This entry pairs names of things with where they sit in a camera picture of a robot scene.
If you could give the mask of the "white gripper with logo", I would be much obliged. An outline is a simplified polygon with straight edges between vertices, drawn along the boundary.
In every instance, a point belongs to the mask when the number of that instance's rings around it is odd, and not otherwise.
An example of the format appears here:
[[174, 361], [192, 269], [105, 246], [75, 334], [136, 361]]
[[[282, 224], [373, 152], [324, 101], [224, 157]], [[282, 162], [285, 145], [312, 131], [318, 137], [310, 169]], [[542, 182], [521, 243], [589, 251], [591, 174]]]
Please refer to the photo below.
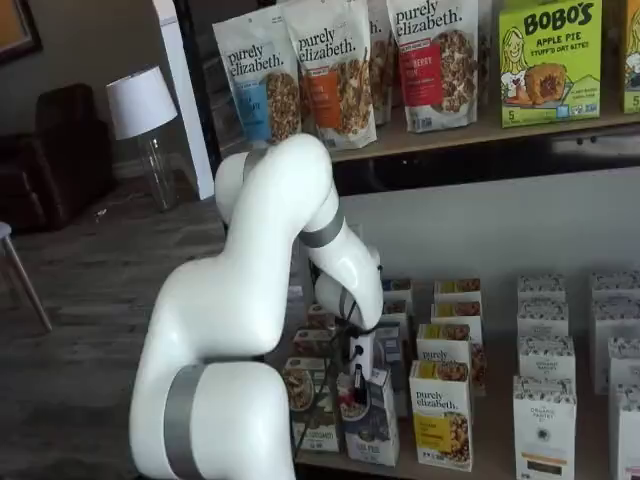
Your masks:
[[352, 335], [349, 340], [349, 368], [354, 373], [354, 401], [367, 402], [366, 380], [363, 373], [371, 373], [374, 357], [374, 333]]

